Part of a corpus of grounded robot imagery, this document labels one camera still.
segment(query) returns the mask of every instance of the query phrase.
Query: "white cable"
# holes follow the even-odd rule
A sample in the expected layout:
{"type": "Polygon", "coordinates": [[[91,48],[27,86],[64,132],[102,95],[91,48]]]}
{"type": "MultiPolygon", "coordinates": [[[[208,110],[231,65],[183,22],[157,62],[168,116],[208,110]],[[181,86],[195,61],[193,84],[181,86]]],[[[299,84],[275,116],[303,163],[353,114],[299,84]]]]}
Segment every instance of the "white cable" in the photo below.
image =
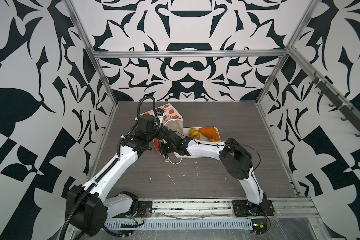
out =
{"type": "Polygon", "coordinates": [[[183,156],[181,156],[181,159],[178,163],[173,163],[169,158],[168,158],[169,162],[172,163],[173,165],[178,165],[179,163],[181,163],[181,161],[183,160],[183,156]]]}

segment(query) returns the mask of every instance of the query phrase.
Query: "plastic food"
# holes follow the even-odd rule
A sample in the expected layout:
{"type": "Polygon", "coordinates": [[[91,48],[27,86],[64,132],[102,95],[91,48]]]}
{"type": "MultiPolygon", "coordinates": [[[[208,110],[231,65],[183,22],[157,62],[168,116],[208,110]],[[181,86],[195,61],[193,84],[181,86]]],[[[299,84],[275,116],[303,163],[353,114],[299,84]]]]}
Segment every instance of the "plastic food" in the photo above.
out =
{"type": "Polygon", "coordinates": [[[200,140],[200,133],[195,128],[189,130],[189,136],[200,140]]]}
{"type": "Polygon", "coordinates": [[[199,128],[199,132],[208,139],[214,139],[216,142],[220,142],[219,134],[214,127],[202,127],[199,128]]]}

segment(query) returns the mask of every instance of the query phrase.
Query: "perforated metal strip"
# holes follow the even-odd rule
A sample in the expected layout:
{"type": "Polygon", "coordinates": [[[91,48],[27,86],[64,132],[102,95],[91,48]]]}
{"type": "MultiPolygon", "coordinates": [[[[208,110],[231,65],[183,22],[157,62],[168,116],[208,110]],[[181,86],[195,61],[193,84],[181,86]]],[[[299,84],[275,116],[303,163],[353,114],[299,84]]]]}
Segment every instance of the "perforated metal strip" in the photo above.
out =
{"type": "MultiPolygon", "coordinates": [[[[130,224],[126,220],[110,219],[105,226],[111,230],[135,230],[121,228],[120,224],[130,224]]],[[[201,230],[201,229],[242,229],[253,230],[250,219],[184,219],[184,220],[145,220],[139,230],[201,230]]]]}

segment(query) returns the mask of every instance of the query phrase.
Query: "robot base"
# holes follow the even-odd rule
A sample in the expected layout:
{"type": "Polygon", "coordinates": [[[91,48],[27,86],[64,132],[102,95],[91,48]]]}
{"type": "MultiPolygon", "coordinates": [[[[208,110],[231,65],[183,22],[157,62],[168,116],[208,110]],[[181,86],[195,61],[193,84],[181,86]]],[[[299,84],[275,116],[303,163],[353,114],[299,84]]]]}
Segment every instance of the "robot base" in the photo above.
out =
{"type": "Polygon", "coordinates": [[[233,200],[233,212],[236,217],[254,217],[254,216],[273,216],[273,204],[271,200],[265,200],[262,202],[262,207],[257,205],[248,204],[247,200],[233,200]]]}

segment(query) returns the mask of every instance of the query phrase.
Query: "croissant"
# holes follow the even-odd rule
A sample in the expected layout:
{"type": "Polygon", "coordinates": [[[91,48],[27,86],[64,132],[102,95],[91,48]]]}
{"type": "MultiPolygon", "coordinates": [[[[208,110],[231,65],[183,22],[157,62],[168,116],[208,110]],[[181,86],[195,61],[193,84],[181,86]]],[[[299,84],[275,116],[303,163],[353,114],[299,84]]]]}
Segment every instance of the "croissant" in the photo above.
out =
{"type": "Polygon", "coordinates": [[[214,127],[202,127],[199,128],[199,132],[208,139],[214,139],[216,142],[220,142],[219,134],[214,127]]]}

